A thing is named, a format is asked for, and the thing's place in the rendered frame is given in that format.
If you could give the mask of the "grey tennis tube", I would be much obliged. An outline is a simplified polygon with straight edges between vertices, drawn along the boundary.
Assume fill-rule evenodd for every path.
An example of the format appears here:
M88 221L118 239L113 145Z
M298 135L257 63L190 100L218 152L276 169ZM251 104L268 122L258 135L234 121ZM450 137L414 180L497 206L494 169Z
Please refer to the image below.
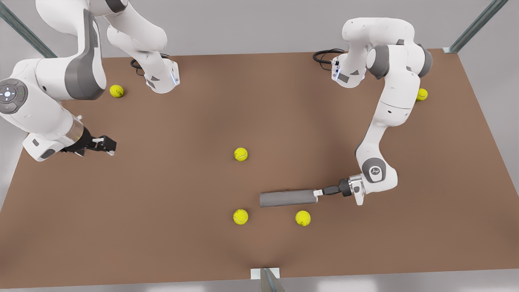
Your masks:
M260 207L275 207L314 204L318 202L314 190L293 190L261 193L259 196Z

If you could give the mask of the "silver frame post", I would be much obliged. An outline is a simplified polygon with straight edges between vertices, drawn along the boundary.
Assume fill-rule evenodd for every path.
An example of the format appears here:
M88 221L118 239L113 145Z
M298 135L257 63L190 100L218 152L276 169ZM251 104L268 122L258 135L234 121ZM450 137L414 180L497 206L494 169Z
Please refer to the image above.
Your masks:
M443 47L444 54L457 54L460 50L498 13L508 0L492 0L474 21L449 47Z
M252 268L250 279L259 279L261 292L286 292L280 283L280 268Z
M44 58L57 58L57 55L43 42L32 30L30 30L13 11L0 0L0 18L14 29L29 45L31 45Z

